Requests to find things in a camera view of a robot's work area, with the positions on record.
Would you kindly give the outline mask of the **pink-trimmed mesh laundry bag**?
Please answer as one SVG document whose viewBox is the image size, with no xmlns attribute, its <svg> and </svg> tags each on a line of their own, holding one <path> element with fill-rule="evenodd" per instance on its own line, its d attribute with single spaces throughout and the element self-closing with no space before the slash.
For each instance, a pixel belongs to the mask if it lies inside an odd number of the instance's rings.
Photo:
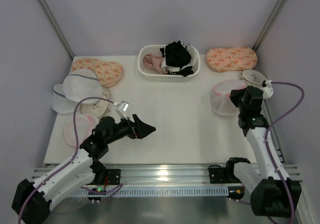
<svg viewBox="0 0 320 224">
<path fill-rule="evenodd" d="M 230 79 L 219 82 L 212 88 L 211 109 L 221 116 L 234 116 L 238 114 L 238 108 L 230 100 L 232 90 L 242 90 L 247 84 L 240 79 Z"/>
</svg>

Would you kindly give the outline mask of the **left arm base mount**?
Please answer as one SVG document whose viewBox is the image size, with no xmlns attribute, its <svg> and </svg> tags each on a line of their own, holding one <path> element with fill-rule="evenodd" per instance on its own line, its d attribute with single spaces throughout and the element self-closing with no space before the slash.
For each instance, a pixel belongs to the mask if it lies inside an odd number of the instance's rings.
<svg viewBox="0 0 320 224">
<path fill-rule="evenodd" d="M 121 181 L 121 169 L 105 169 L 95 174 L 89 185 L 119 185 Z"/>
</svg>

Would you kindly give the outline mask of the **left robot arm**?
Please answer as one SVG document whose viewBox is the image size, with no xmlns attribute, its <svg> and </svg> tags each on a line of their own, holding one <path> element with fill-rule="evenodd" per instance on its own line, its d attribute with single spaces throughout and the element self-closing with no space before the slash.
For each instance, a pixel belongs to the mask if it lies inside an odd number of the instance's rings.
<svg viewBox="0 0 320 224">
<path fill-rule="evenodd" d="M 68 159 L 33 181 L 22 180 L 11 205 L 18 223 L 42 224 L 72 192 L 102 178 L 106 168 L 99 160 L 109 151 L 109 144 L 125 137 L 143 139 L 156 131 L 136 114 L 132 117 L 133 120 L 123 118 L 119 123 L 111 116 L 101 118 Z"/>
</svg>

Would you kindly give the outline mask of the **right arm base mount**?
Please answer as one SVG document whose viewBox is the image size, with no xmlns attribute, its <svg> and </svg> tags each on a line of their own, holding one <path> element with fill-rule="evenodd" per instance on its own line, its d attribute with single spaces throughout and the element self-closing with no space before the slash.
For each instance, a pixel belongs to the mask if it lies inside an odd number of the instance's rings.
<svg viewBox="0 0 320 224">
<path fill-rule="evenodd" d="M 228 174 L 227 168 L 214 164 L 208 167 L 209 181 L 211 184 L 240 184 L 241 181 Z"/>
</svg>

